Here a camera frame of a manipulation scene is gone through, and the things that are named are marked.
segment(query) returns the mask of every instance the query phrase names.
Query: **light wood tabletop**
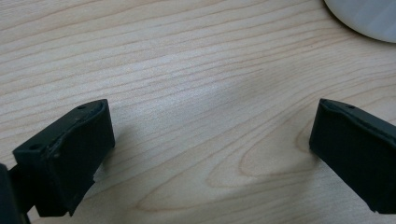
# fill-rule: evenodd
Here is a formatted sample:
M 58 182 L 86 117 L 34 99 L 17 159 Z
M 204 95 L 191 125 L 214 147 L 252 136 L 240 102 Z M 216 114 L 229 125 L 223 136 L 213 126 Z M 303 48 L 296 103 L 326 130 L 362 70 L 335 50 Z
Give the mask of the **light wood tabletop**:
M 33 223 L 396 221 L 309 151 L 320 98 L 396 124 L 396 45 L 323 1 L 2 0 L 0 16 L 0 162 L 97 99 L 116 137 L 76 213 Z

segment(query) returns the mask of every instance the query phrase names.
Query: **wood grain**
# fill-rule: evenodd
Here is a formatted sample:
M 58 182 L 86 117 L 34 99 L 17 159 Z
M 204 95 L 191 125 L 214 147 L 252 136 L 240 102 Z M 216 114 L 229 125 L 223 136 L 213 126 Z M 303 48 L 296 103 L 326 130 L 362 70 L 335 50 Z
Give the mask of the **wood grain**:
M 117 139 L 75 215 L 34 223 L 396 221 L 309 152 L 321 97 L 396 124 L 395 45 L 322 1 L 2 0 L 0 15 L 0 161 L 95 99 Z

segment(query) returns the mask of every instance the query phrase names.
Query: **screw hole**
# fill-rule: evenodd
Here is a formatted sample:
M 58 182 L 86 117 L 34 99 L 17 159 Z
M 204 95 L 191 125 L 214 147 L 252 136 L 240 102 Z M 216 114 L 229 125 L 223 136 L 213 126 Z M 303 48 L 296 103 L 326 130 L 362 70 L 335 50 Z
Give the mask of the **screw hole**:
M 29 147 L 29 149 L 31 149 L 31 150 L 36 150 L 36 149 L 39 149 L 39 148 L 41 148 L 41 144 L 34 144 L 34 145 L 31 145 Z

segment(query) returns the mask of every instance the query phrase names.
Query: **black plastic part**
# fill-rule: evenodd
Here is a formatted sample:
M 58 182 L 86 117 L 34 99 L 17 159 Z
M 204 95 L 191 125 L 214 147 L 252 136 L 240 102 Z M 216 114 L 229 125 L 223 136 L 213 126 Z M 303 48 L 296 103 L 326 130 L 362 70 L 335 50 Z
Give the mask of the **black plastic part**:
M 80 105 L 17 147 L 17 165 L 0 168 L 0 223 L 28 223 L 35 205 L 41 217 L 73 215 L 93 175 L 115 146 L 107 100 Z
M 311 150 L 374 212 L 396 213 L 396 127 L 353 105 L 321 99 Z

